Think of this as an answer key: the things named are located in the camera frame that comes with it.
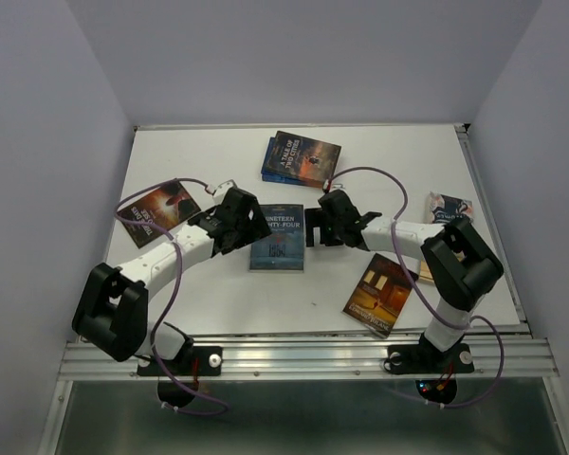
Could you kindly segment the Nineteen Eighty-Four blue book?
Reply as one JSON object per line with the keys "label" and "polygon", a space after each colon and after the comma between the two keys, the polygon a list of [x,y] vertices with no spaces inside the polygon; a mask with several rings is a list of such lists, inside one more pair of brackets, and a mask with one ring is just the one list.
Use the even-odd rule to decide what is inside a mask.
{"label": "Nineteen Eighty-Four blue book", "polygon": [[304,271],[304,212],[299,204],[261,206],[271,234],[251,245],[251,272]]}

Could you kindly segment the A Tale of Two Cities book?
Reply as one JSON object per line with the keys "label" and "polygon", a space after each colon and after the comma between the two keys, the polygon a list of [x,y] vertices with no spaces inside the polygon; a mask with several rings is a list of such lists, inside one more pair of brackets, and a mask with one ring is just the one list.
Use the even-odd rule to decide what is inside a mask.
{"label": "A Tale of Two Cities book", "polygon": [[341,147],[336,144],[278,131],[267,169],[277,183],[321,188],[337,168]]}

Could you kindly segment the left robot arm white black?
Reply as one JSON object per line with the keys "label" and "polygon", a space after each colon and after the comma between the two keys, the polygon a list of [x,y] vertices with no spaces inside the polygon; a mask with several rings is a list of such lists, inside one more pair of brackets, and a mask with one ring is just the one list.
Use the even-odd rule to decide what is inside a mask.
{"label": "left robot arm white black", "polygon": [[192,364],[192,341],[163,316],[150,321],[151,299],[171,282],[177,291],[187,269],[271,233],[257,197],[233,182],[217,187],[213,201],[212,208],[192,216],[176,234],[169,233],[139,257],[115,267],[95,266],[72,319],[74,332],[116,361],[159,355],[170,373],[185,372]]}

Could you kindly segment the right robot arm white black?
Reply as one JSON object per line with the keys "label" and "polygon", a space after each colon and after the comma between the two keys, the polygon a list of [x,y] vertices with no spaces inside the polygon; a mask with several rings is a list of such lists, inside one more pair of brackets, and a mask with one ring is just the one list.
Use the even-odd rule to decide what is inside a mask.
{"label": "right robot arm white black", "polygon": [[472,223],[455,218],[446,224],[401,222],[369,211],[360,214],[345,191],[325,194],[319,205],[304,211],[306,245],[314,245],[313,229],[324,246],[391,252],[427,264],[439,293],[432,320],[417,347],[420,364],[438,370],[451,359],[477,304],[504,275],[504,268]]}

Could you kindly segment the Three Days to See book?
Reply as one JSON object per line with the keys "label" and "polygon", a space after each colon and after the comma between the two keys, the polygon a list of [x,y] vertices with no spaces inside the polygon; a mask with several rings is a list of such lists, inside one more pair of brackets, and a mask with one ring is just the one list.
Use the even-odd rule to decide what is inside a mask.
{"label": "Three Days to See book", "polygon": [[142,248],[162,233],[155,227],[131,224],[153,223],[172,230],[200,211],[200,207],[180,182],[167,183],[117,211],[121,223],[132,241]]}

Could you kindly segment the Jane Eyre blue book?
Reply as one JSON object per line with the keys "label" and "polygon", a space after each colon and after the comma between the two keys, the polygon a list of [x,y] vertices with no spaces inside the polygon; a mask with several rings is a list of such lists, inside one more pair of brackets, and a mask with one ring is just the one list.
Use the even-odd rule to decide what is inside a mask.
{"label": "Jane Eyre blue book", "polygon": [[261,174],[261,178],[263,181],[277,183],[278,182],[277,177],[274,176],[266,167],[266,165],[269,161],[269,158],[271,156],[271,152],[272,152],[272,149],[274,146],[274,142],[275,142],[275,137],[272,136],[269,139],[269,142],[268,142],[267,147],[266,147],[266,153],[265,153],[264,161],[262,163],[260,174]]}

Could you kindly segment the brown orange Leonard Tulane book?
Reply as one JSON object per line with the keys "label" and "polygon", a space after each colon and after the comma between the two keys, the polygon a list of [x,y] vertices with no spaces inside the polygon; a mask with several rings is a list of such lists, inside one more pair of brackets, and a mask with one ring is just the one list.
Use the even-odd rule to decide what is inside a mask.
{"label": "brown orange Leonard Tulane book", "polygon": [[376,336],[387,338],[413,290],[402,267],[375,254],[359,279],[342,313]]}

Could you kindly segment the floral white Little Women book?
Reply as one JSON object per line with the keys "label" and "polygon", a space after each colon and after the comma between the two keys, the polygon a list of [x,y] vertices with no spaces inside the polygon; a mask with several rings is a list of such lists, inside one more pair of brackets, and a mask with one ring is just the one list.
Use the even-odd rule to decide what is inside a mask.
{"label": "floral white Little Women book", "polygon": [[472,202],[431,191],[427,197],[426,222],[446,224],[456,218],[468,218],[472,222],[474,219]]}

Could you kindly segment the yellow orange book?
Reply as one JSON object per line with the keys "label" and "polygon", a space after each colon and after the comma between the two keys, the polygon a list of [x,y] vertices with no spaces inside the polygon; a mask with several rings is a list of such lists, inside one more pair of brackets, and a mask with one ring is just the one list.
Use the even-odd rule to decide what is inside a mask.
{"label": "yellow orange book", "polygon": [[418,280],[420,282],[434,284],[434,279],[428,264],[425,261],[419,263]]}

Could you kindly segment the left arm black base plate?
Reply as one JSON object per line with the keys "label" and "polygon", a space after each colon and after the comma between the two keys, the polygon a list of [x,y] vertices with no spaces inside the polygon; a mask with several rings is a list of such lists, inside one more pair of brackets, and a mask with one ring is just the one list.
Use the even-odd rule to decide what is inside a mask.
{"label": "left arm black base plate", "polygon": [[223,348],[196,345],[175,359],[164,360],[171,374],[179,377],[216,377],[221,374]]}

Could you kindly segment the aluminium front rail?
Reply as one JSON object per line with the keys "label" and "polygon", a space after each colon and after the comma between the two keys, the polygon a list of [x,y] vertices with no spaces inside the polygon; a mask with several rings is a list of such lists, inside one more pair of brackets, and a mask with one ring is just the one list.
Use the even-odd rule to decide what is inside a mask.
{"label": "aluminium front rail", "polygon": [[[213,381],[396,380],[383,361],[392,344],[412,337],[201,337],[194,347],[222,348],[221,374]],[[545,339],[504,337],[503,378],[556,377],[560,371]],[[117,362],[89,343],[66,346],[61,381],[141,380],[138,360]]]}

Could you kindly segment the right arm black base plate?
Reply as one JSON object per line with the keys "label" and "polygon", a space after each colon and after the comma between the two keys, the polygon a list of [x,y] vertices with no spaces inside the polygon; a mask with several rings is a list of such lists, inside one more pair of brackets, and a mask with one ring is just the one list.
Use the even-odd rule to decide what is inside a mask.
{"label": "right arm black base plate", "polygon": [[458,343],[445,352],[419,343],[393,345],[381,363],[387,373],[395,375],[440,374],[447,373],[450,368],[453,373],[475,371],[472,354],[465,343]]}

